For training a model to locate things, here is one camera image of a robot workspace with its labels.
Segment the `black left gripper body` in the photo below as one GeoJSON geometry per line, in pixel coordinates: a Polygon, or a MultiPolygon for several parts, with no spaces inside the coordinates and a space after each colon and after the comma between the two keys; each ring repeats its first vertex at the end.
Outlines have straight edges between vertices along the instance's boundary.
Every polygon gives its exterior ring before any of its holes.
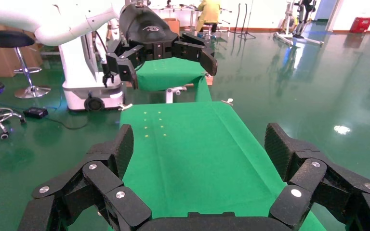
{"type": "Polygon", "coordinates": [[[178,34],[147,6],[124,6],[119,27],[131,48],[143,46],[140,54],[146,61],[173,57],[172,46],[178,40],[178,34]]]}

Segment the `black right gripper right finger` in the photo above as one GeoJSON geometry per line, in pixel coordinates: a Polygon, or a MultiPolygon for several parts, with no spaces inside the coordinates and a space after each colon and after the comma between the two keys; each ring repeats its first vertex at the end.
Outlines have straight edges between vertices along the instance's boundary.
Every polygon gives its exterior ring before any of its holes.
{"type": "Polygon", "coordinates": [[[315,145],[290,137],[279,124],[266,127],[264,148],[286,186],[269,217],[301,228],[314,204],[348,231],[370,231],[370,179],[329,160],[315,145]]]}

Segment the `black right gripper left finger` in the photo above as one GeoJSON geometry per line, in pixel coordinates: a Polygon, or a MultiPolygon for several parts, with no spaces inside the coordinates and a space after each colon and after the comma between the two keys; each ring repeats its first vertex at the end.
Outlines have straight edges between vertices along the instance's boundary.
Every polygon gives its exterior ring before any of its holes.
{"type": "Polygon", "coordinates": [[[92,146],[75,167],[33,190],[19,230],[65,231],[91,206],[113,230],[138,230],[152,213],[122,180],[133,148],[133,130],[127,124],[114,140],[92,146]]]}

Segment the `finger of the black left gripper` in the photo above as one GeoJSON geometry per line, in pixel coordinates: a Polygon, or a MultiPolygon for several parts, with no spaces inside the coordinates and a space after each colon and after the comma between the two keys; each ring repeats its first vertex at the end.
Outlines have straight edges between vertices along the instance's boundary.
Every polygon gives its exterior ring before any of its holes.
{"type": "Polygon", "coordinates": [[[173,57],[197,62],[211,76],[217,74],[218,62],[209,41],[189,33],[182,33],[172,43],[173,57]]]}
{"type": "Polygon", "coordinates": [[[130,46],[120,39],[112,42],[106,53],[109,71],[118,75],[121,81],[128,81],[134,89],[139,88],[136,68],[145,63],[143,45],[130,46]]]}

